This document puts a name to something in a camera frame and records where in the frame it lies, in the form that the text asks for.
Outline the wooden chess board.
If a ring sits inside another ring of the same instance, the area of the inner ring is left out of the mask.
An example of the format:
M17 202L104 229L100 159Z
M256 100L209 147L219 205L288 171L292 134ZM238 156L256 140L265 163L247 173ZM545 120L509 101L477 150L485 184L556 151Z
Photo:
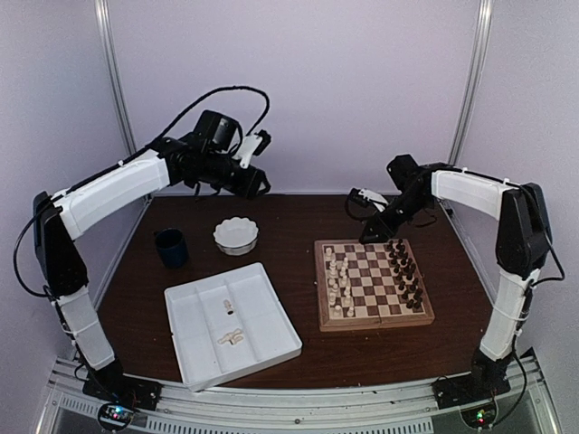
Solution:
M412 248L408 240L403 239L410 248L415 262ZM394 280L386 253L386 242L362 244L356 240L326 240L314 243L315 265L318 290L318 319L319 329L322 332L356 331L370 329L401 328L410 326L428 326L433 323L435 314L423 281L424 312L419 314L404 314L398 306L395 294ZM332 258L325 256L325 248L334 250ZM348 258L347 277L351 286L351 293L355 313L347 316L348 307L342 306L344 288L340 285L339 275L341 261ZM337 262L337 276L333 278L337 288L331 288L328 281L329 262ZM328 301L330 291L337 292L336 303L331 306ZM342 306L342 316L333 314L334 306Z

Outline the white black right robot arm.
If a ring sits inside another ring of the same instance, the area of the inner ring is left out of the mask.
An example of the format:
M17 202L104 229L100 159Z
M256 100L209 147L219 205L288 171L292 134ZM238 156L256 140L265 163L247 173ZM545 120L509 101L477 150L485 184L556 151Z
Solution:
M418 165L399 155L385 168L399 194L386 199L367 189L352 189L350 201L375 211L363 218L363 244L392 239L399 227L438 200L467 206L498 224L495 255L498 292L489 325L471 362L463 389L479 400L498 388L514 358L514 343L526 322L532 293L552 249L546 203L538 184L514 184L445 163Z

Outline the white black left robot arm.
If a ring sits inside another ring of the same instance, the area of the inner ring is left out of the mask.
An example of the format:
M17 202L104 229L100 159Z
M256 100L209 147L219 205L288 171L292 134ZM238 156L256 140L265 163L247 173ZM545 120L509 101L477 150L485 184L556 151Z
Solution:
M124 400L130 383L120 374L120 361L90 301L88 271L75 241L126 205L180 183L209 184L216 191L248 199L266 194L271 185L251 160L266 149L271 135L265 130L249 131L234 146L233 137L240 130L236 120L206 110L185 136L161 135L72 187L34 198L34 248L48 296L85 363L96 372L96 388L110 401Z

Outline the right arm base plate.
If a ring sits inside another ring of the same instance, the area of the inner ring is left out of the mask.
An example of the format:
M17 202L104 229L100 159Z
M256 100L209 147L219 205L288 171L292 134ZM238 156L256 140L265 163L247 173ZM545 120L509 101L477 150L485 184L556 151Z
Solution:
M481 386L468 374L456 377L439 377L432 383L432 391L440 410L490 400L511 390L507 379L491 386Z

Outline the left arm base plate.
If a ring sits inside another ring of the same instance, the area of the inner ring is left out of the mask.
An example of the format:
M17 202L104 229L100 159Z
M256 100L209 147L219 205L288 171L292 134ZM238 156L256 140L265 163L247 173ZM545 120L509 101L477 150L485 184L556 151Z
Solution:
M118 382L88 379L82 392L90 397L114 402L131 410L155 410L162 391L159 382L122 376Z

